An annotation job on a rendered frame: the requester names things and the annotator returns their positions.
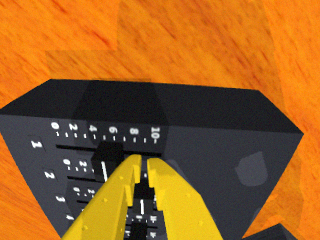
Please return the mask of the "black lighting desk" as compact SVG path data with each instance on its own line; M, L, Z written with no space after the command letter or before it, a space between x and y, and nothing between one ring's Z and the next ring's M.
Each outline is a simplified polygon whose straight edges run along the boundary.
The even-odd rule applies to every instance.
M304 135L259 90L80 79L49 79L0 108L0 133L60 238L141 155L123 240L168 240L149 158L201 195L223 240L241 240Z

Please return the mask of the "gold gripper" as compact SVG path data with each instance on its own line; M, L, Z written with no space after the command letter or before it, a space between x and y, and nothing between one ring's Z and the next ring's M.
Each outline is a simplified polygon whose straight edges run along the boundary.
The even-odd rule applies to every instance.
M186 180L159 158L149 158L147 166L168 240L223 240L201 195ZM123 240L140 173L141 155L128 156L60 240Z

